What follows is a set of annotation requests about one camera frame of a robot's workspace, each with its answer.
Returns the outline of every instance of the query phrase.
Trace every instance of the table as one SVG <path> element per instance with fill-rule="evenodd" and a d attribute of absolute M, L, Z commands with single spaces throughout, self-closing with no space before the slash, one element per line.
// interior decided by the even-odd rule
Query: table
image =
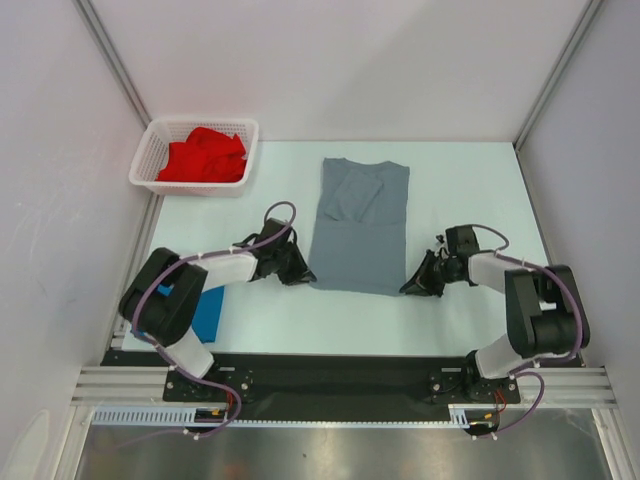
<path fill-rule="evenodd" d="M 298 208 L 294 228 L 305 258 L 313 238 L 325 157 L 391 160 L 411 168 L 407 205 L 407 278 L 435 235 L 481 223 L 505 233 L 508 253 L 546 263 L 542 241 L 509 143 L 261 142 L 257 165 L 238 199 L 166 197 L 150 249 L 181 254 L 229 247 L 260 231 L 279 200 Z M 287 218 L 286 208 L 274 216 Z M 482 248 L 500 244 L 478 231 Z M 442 298 L 384 297 L 284 287 L 273 276 L 226 288 L 213 352 L 460 356 L 506 332 L 504 297 L 485 287 L 448 285 Z M 147 350 L 127 333 L 122 349 Z"/>

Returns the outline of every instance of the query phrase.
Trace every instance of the white basket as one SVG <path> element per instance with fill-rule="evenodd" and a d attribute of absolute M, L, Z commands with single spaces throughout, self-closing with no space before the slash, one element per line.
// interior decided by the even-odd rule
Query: white basket
<path fill-rule="evenodd" d="M 196 127 L 207 127 L 233 137 L 238 135 L 247 151 L 244 175 L 235 183 L 157 182 L 158 172 L 167 166 L 169 144 L 184 142 Z M 239 197 L 244 193 L 255 162 L 258 124 L 250 119 L 220 119 L 198 116 L 163 117 L 152 121 L 133 157 L 129 181 L 158 195 Z"/>

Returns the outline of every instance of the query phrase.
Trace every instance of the blue object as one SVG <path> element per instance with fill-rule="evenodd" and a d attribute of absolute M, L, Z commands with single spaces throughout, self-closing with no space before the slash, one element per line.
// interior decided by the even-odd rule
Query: blue object
<path fill-rule="evenodd" d="M 165 296 L 169 295 L 171 287 L 160 285 L 158 292 Z M 193 315 L 191 326 L 202 343 L 216 341 L 223 298 L 224 287 L 212 288 L 202 292 L 200 295 L 200 301 L 196 307 L 196 313 Z"/>

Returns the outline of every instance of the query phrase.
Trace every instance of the red clothing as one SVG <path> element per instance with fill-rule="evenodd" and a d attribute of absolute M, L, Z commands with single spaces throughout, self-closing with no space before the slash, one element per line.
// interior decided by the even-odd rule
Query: red clothing
<path fill-rule="evenodd" d="M 198 127 L 186 142 L 169 144 L 169 162 L 158 173 L 158 182 L 239 182 L 247 161 L 242 140 L 210 128 Z"/>

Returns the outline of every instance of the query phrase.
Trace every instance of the metal floor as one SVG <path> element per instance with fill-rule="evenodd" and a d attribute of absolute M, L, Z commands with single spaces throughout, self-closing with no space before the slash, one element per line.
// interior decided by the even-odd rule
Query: metal floor
<path fill-rule="evenodd" d="M 163 435 L 110 450 L 151 431 L 92 427 L 76 480 L 611 478 L 588 410 L 538 411 L 498 441 L 460 430 L 230 428 L 198 442 Z"/>

